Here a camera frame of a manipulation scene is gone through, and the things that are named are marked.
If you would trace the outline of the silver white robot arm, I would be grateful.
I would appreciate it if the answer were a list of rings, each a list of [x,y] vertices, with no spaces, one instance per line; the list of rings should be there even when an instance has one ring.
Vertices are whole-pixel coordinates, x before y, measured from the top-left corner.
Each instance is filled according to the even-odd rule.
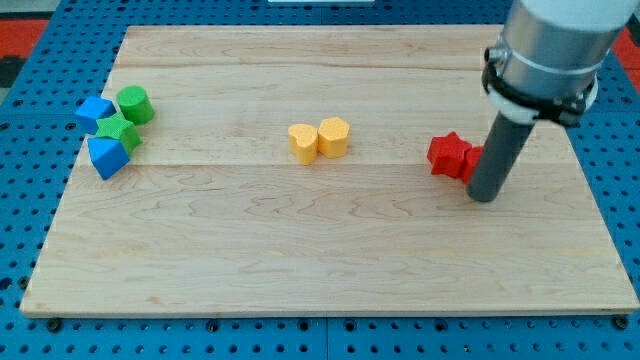
[[[574,127],[596,100],[597,73],[638,0],[515,0],[485,50],[483,87],[519,125]]]

